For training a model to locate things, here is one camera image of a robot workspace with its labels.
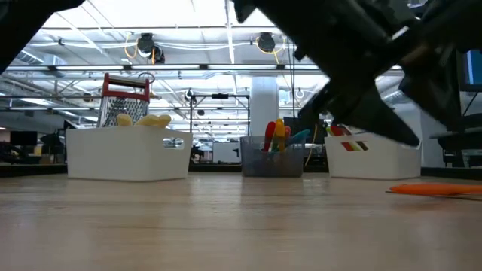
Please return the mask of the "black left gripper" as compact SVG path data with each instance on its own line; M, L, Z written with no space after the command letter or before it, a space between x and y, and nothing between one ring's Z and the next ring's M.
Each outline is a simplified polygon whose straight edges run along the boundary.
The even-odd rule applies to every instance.
M336 123L417 147L413 130L380 98L374 84L413 47L424 7L403 1L234 0L239 23L259 10L296 45L294 58L310 58L330 81L300 110L304 123L329 112Z

